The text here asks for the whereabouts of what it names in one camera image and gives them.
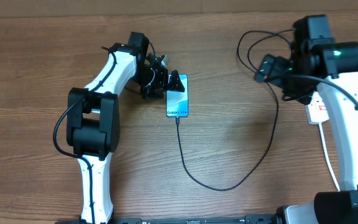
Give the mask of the white power strip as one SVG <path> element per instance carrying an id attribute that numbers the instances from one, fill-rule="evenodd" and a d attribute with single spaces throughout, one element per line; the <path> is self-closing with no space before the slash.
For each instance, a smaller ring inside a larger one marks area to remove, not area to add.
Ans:
<path id="1" fill-rule="evenodd" d="M 326 106 L 317 91 L 312 94 L 311 102 L 305 106 L 305 111 L 309 124 L 322 124 L 329 120 Z"/>

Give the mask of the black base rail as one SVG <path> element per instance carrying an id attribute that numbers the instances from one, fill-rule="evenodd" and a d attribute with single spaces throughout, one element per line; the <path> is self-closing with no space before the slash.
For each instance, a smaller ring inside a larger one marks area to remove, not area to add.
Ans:
<path id="1" fill-rule="evenodd" d="M 168 218 L 143 220 L 141 218 L 110 219 L 107 224 L 283 224 L 285 221 L 273 214 L 245 215 L 226 218 Z"/>

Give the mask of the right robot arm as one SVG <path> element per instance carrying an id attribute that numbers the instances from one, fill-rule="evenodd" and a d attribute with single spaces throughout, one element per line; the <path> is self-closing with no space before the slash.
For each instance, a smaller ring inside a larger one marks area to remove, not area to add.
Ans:
<path id="1" fill-rule="evenodd" d="M 339 164 L 339 190 L 284 206 L 272 223 L 358 223 L 358 43 L 336 42 L 324 15 L 293 24 L 290 58 L 266 55 L 255 73 L 283 98 L 307 105 L 318 93 L 328 112 Z"/>

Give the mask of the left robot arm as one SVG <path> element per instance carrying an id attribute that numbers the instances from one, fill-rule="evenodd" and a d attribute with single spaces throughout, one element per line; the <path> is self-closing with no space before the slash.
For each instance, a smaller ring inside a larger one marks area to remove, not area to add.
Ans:
<path id="1" fill-rule="evenodd" d="M 120 138 L 119 95 L 127 82 L 135 81 L 145 100 L 186 90 L 180 74 L 167 70 L 166 56 L 148 53 L 150 47 L 143 33 L 131 32 L 126 44 L 107 49 L 108 60 L 91 83 L 68 94 L 62 116 L 83 183 L 83 209 L 77 223 L 112 223 L 109 171 Z"/>

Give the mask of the blue Galaxy smartphone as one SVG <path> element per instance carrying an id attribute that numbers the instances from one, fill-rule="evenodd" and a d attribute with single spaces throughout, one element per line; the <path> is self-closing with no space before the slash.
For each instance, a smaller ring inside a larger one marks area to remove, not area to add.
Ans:
<path id="1" fill-rule="evenodd" d="M 184 92 L 166 92 L 166 116 L 167 117 L 188 117 L 188 75 L 179 74 L 180 80 L 185 88 Z"/>

